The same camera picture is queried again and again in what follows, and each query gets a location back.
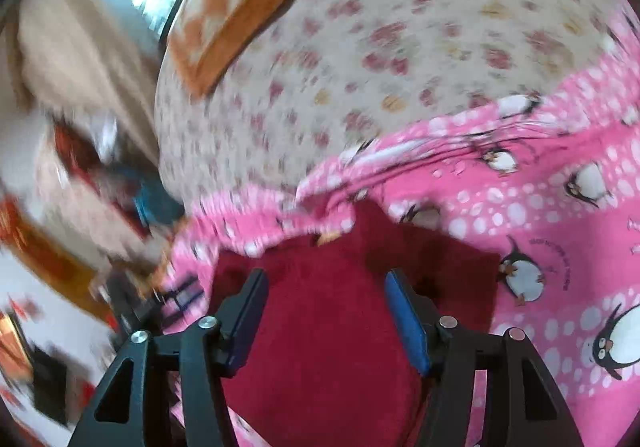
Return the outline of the dark red small garment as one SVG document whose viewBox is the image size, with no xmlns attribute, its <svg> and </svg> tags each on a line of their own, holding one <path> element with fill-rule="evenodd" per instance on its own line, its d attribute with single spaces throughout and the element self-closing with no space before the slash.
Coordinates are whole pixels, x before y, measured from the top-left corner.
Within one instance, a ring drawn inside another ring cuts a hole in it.
<svg viewBox="0 0 640 447">
<path fill-rule="evenodd" d="M 259 257 L 219 255 L 209 307 L 261 269 L 268 300 L 246 365 L 224 382 L 229 407 L 273 446 L 403 446 L 424 387 L 385 302 L 392 269 L 463 326 L 485 331 L 499 257 L 446 233 L 393 222 L 359 202 L 348 233 L 325 245 L 288 239 Z"/>
</svg>

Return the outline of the teal blue bag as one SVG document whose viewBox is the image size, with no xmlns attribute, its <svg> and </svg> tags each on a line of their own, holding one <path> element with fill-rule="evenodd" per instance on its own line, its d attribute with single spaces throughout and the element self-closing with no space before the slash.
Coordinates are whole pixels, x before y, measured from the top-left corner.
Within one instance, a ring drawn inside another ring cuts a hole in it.
<svg viewBox="0 0 640 447">
<path fill-rule="evenodd" d="M 132 198 L 143 227 L 171 226 L 184 215 L 184 207 L 158 181 L 143 181 Z"/>
</svg>

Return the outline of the pink penguin print blanket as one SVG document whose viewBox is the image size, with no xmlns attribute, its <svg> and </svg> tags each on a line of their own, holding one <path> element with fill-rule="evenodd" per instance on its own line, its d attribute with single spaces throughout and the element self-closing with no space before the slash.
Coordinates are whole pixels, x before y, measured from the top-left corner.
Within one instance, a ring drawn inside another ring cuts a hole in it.
<svg viewBox="0 0 640 447">
<path fill-rule="evenodd" d="M 638 439 L 639 20 L 629 5 L 604 53 L 539 98 L 513 95 L 418 122 L 318 165 L 294 193 L 204 196 L 171 245 L 164 283 L 204 289 L 220 253 L 255 257 L 293 237 L 337 237 L 369 199 L 500 257 L 492 331 L 524 329 L 588 446 Z"/>
</svg>

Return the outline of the beige curtain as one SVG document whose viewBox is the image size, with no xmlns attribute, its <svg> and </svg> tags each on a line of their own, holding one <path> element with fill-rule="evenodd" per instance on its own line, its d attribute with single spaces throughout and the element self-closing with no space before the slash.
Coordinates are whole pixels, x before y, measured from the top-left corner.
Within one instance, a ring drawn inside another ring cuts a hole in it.
<svg viewBox="0 0 640 447">
<path fill-rule="evenodd" d="M 160 53 L 131 0 L 21 0 L 17 41 L 36 100 L 69 115 L 113 115 L 145 158 L 158 161 Z"/>
</svg>

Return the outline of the floral cream bed sheet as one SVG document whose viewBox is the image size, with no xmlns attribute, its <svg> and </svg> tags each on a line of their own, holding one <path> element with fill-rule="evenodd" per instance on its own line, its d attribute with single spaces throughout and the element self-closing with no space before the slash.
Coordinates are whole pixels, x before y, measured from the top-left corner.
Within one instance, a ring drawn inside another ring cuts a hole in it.
<svg viewBox="0 0 640 447">
<path fill-rule="evenodd" d="M 166 57 L 160 178 L 178 201 L 294 190 L 321 162 L 405 126 L 541 96 L 594 63 L 618 0 L 291 0 L 207 95 Z"/>
</svg>

